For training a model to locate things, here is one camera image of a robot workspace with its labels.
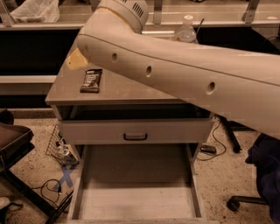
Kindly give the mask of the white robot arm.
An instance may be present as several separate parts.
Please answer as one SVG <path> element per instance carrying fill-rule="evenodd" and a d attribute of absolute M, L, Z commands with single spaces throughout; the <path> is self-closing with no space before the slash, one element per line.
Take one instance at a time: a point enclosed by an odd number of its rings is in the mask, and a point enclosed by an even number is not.
<path fill-rule="evenodd" d="M 91 63 L 280 138 L 280 57 L 142 33 L 145 0 L 101 0 L 77 37 Z"/>

